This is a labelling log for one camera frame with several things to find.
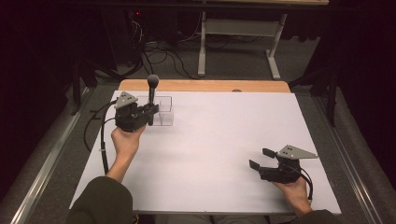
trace person's right hand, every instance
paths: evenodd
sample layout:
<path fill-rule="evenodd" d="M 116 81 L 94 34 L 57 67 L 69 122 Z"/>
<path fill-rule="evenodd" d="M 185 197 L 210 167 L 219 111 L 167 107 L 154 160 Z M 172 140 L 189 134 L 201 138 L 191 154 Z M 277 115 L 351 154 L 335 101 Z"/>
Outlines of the person's right hand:
<path fill-rule="evenodd" d="M 142 132 L 145 131 L 146 125 L 136 130 L 134 133 L 127 133 L 121 128 L 116 128 L 111 133 L 114 147 L 116 148 L 117 158 L 132 160 L 139 148 L 139 139 Z"/>
<path fill-rule="evenodd" d="M 308 201 L 308 197 L 306 196 L 306 182 L 302 177 L 298 178 L 294 183 L 272 183 L 282 190 L 286 201 L 291 206 L 297 217 L 301 217 L 312 212 L 311 205 Z"/>

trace white board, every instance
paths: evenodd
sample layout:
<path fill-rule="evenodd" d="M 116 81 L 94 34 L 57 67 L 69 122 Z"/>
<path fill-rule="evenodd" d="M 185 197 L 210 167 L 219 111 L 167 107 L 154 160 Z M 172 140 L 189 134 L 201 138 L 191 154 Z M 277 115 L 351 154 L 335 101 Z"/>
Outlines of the white board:
<path fill-rule="evenodd" d="M 146 91 L 129 91 L 134 96 Z M 115 91 L 113 100 L 120 95 Z M 147 213 L 290 214 L 283 195 L 260 180 L 248 160 L 277 167 L 262 148 L 293 145 L 318 154 L 292 93 L 157 91 L 172 96 L 173 126 L 147 127 L 122 182 L 134 197 L 134 210 Z M 107 118 L 114 117 L 112 106 Z M 109 165 L 115 158 L 105 127 Z M 100 135 L 93 146 L 73 202 L 88 182 L 104 174 Z M 319 159 L 301 160 L 314 183 L 312 207 L 340 214 Z"/>

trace cable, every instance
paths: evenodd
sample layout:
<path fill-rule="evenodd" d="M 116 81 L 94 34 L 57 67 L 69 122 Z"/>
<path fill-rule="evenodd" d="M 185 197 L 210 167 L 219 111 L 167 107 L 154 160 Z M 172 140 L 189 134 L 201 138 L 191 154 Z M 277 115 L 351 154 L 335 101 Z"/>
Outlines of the cable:
<path fill-rule="evenodd" d="M 109 121 L 113 120 L 113 119 L 115 119 L 115 118 L 106 120 L 106 121 L 105 121 L 105 124 L 108 123 Z"/>
<path fill-rule="evenodd" d="M 166 49 L 166 50 L 173 52 L 173 53 L 177 56 L 177 58 L 180 60 L 180 62 L 181 62 L 181 68 L 183 69 L 183 71 L 184 71 L 184 72 L 186 73 L 186 75 L 187 75 L 187 76 L 183 76 L 183 75 L 181 75 L 181 74 L 177 71 L 181 76 L 183 76 L 183 77 L 189 77 L 189 78 L 191 78 L 191 79 L 200 79 L 200 78 L 198 78 L 198 77 L 192 77 L 192 76 L 189 74 L 189 72 L 187 72 L 186 68 L 184 67 L 183 60 L 181 60 L 181 58 L 178 56 L 178 54 L 177 54 L 174 50 L 172 50 L 172 49 Z"/>
<path fill-rule="evenodd" d="M 206 43 L 207 43 L 206 46 L 210 49 L 222 49 L 229 44 L 246 44 L 246 43 L 252 43 L 252 42 L 263 39 L 263 36 L 255 36 L 251 40 L 241 40 L 241 39 L 233 38 L 236 36 L 241 36 L 241 35 L 226 35 L 226 36 L 224 36 L 224 35 L 208 35 L 208 37 L 215 39 L 216 42 L 225 41 L 225 43 L 220 47 L 211 47 L 208 45 L 208 44 L 210 44 L 210 38 L 208 38 L 206 40 Z"/>
<path fill-rule="evenodd" d="M 197 37 L 200 37 L 201 35 L 197 35 L 194 38 L 191 38 L 189 40 L 184 40 L 182 42 L 178 42 L 179 44 L 183 45 L 183 46 L 187 46 L 187 47 L 195 47 L 195 46 L 200 46 L 201 45 L 201 39 L 196 40 Z"/>
<path fill-rule="evenodd" d="M 157 44 L 157 46 L 153 47 L 152 49 L 157 49 L 160 46 L 160 42 L 159 41 L 150 41 L 150 42 L 146 43 L 146 48 L 148 47 L 148 45 L 151 45 L 151 44 Z"/>
<path fill-rule="evenodd" d="M 105 108 L 105 111 L 103 112 L 102 116 L 102 129 L 100 132 L 100 146 L 101 146 L 101 152 L 102 152 L 102 162 L 103 162 L 103 168 L 105 170 L 105 174 L 108 172 L 108 163 L 107 163 L 107 155 L 106 155 L 106 143 L 105 143 L 105 123 L 106 123 L 106 113 L 107 110 L 116 103 L 117 101 L 112 101 L 110 104 L 108 104 Z"/>
<path fill-rule="evenodd" d="M 142 29 L 142 26 L 141 26 L 139 23 L 137 23 L 136 21 L 132 21 L 132 23 L 133 23 L 134 26 L 135 26 L 134 34 L 132 35 L 132 39 L 134 39 L 134 35 L 136 35 L 137 27 L 139 27 L 139 29 L 140 29 L 140 36 L 139 36 L 139 41 L 137 42 L 137 44 L 140 44 L 140 42 L 142 41 L 142 36 L 143 36 L 143 29 Z"/>
<path fill-rule="evenodd" d="M 151 69 L 151 74 L 154 74 L 154 70 L 152 69 L 151 62 L 149 61 L 148 55 L 146 54 L 145 51 L 143 51 L 143 54 L 145 55 L 146 60 L 148 61 L 149 68 Z"/>
<path fill-rule="evenodd" d="M 100 119 L 100 118 L 97 118 L 97 117 L 96 117 L 97 114 L 98 114 L 101 110 L 103 110 L 106 106 L 108 106 L 109 104 L 110 104 L 110 103 L 103 105 L 103 106 L 100 107 L 98 110 L 91 110 L 91 111 L 90 111 L 91 113 L 94 113 L 94 114 L 92 115 L 92 117 L 88 120 L 87 124 L 85 125 L 84 134 L 83 134 L 84 145 L 85 145 L 85 147 L 87 148 L 87 150 L 88 150 L 90 153 L 91 153 L 91 148 L 88 146 L 88 142 L 87 142 L 87 131 L 88 131 L 88 127 L 89 127 L 89 125 L 90 125 L 90 123 L 91 123 L 91 121 L 92 121 L 93 119 Z"/>
<path fill-rule="evenodd" d="M 304 170 L 304 172 L 308 175 L 309 179 L 305 175 L 303 175 L 301 172 L 296 170 L 295 168 L 293 168 L 291 166 L 288 166 L 288 165 L 285 165 L 285 164 L 284 164 L 284 166 L 290 168 L 292 171 L 294 171 L 295 173 L 299 174 L 300 177 L 302 177 L 306 181 L 306 183 L 309 186 L 308 200 L 309 200 L 309 202 L 312 202 L 312 195 L 314 194 L 314 185 L 313 185 L 311 177 L 309 177 L 308 173 L 305 172 L 305 170 Z"/>
<path fill-rule="evenodd" d="M 202 19 L 202 12 L 199 14 L 198 22 L 197 22 L 197 25 L 196 25 L 195 30 L 192 33 L 192 35 L 190 37 L 188 37 L 187 39 L 178 40 L 177 42 L 181 43 L 181 42 L 185 42 L 185 41 L 189 41 L 189 40 L 195 39 L 198 36 L 201 36 L 201 35 L 196 35 L 196 33 L 198 31 L 198 28 L 199 28 L 199 24 L 201 23 L 201 19 Z"/>
<path fill-rule="evenodd" d="M 143 67 L 145 68 L 145 71 L 148 73 L 148 76 L 150 75 L 149 70 L 147 69 L 147 67 L 145 66 L 145 64 L 143 63 Z"/>
<path fill-rule="evenodd" d="M 94 69 L 101 70 L 102 72 L 104 72 L 107 75 L 115 78 L 118 81 L 123 81 L 127 76 L 137 72 L 142 67 L 142 61 L 139 60 L 139 61 L 137 61 L 137 64 L 134 66 L 134 68 L 132 68 L 130 71 L 128 71 L 128 72 L 126 72 L 124 74 L 119 74 L 118 72 L 113 71 L 111 69 L 108 69 L 108 68 L 102 66 L 101 64 L 95 63 L 95 62 L 93 62 L 91 60 L 85 59 L 85 62 L 88 63 Z"/>
<path fill-rule="evenodd" d="M 165 52 L 165 51 L 163 51 L 162 49 L 160 49 L 159 52 L 153 52 L 153 53 L 151 53 L 148 57 L 151 57 L 151 56 L 153 56 L 153 55 L 155 55 L 155 54 L 160 54 L 160 53 L 161 53 L 161 54 L 164 54 L 165 57 L 164 57 L 162 60 L 158 61 L 157 63 L 151 62 L 151 64 L 159 64 L 159 63 L 163 63 L 163 62 L 166 61 L 166 59 L 168 58 L 168 53 Z"/>

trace transparent container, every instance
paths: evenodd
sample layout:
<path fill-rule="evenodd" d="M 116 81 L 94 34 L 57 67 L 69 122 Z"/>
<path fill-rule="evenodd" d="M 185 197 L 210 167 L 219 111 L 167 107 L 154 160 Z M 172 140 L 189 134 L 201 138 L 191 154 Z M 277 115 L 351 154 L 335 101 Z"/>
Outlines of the transparent container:
<path fill-rule="evenodd" d="M 148 96 L 137 96 L 137 104 L 145 105 L 149 102 Z M 174 113 L 171 96 L 154 96 L 154 104 L 160 106 L 160 111 L 154 115 L 153 126 L 172 126 Z"/>

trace dark background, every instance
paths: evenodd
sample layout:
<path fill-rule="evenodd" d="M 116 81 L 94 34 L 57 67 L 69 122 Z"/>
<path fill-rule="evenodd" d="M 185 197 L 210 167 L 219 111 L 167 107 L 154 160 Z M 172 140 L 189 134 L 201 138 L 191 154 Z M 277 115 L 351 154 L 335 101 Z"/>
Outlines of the dark background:
<path fill-rule="evenodd" d="M 321 37 L 307 74 L 337 59 L 339 87 L 370 149 L 393 187 L 396 175 L 396 18 L 388 1 L 331 1 L 330 7 L 359 8 L 359 13 L 290 13 L 282 38 Z M 63 110 L 64 91 L 73 65 L 90 58 L 114 66 L 102 14 L 97 8 L 60 7 L 50 1 L 0 4 L 2 199 L 51 123 Z M 198 12 L 142 10 L 151 35 L 171 44 L 177 31 L 192 34 Z M 236 14 L 251 19 L 262 14 Z"/>

